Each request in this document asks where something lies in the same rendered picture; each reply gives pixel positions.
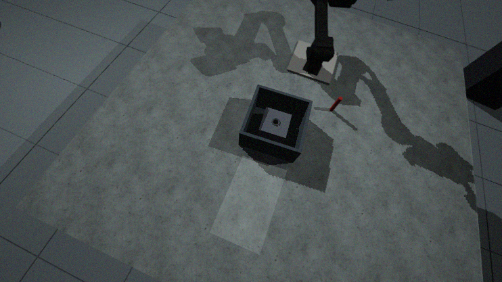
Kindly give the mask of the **red peg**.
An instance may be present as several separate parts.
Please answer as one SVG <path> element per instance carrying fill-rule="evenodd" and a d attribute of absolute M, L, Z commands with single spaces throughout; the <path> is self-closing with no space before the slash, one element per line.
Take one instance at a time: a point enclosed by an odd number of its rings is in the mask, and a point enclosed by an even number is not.
<path fill-rule="evenodd" d="M 329 109 L 331 112 L 334 111 L 334 109 L 338 106 L 338 104 L 343 100 L 343 97 L 339 97 L 336 102 L 333 104 L 333 106 Z"/>

